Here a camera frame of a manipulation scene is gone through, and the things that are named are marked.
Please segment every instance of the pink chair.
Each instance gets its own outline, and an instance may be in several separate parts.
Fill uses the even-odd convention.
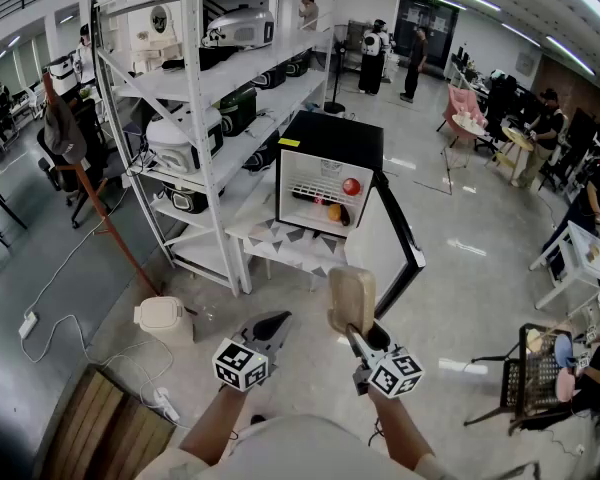
[[[458,89],[452,85],[449,85],[449,103],[447,104],[447,109],[442,113],[442,117],[444,117],[444,121],[438,127],[436,131],[440,131],[440,129],[444,126],[444,123],[447,123],[453,132],[456,135],[455,140],[451,143],[450,147],[453,147],[456,140],[458,139],[467,139],[467,140],[475,140],[476,136],[457,125],[451,116],[456,114],[461,114],[463,112],[469,112],[471,117],[476,120],[479,126],[485,128],[487,126],[488,121],[480,112],[480,107],[478,107],[478,99],[476,98],[476,93],[470,91],[469,89]]]

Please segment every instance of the yellow label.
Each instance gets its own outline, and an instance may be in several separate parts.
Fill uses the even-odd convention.
[[[278,141],[278,144],[284,144],[285,146],[293,146],[294,148],[297,148],[300,145],[300,141],[291,139],[280,139]]]

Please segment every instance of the black fridge top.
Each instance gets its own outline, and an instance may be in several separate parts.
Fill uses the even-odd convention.
[[[382,171],[383,146],[382,128],[304,110],[298,112],[280,140],[282,149],[375,171]]]

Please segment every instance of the open fridge door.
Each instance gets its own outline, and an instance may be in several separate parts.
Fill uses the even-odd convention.
[[[389,189],[375,172],[373,186],[358,227],[344,246],[347,263],[373,272],[376,278],[375,318],[382,318],[425,266],[409,224]]]

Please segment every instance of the wooden pallet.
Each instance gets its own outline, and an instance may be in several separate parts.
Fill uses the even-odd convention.
[[[166,448],[175,425],[87,368],[47,452],[47,480],[131,480]]]

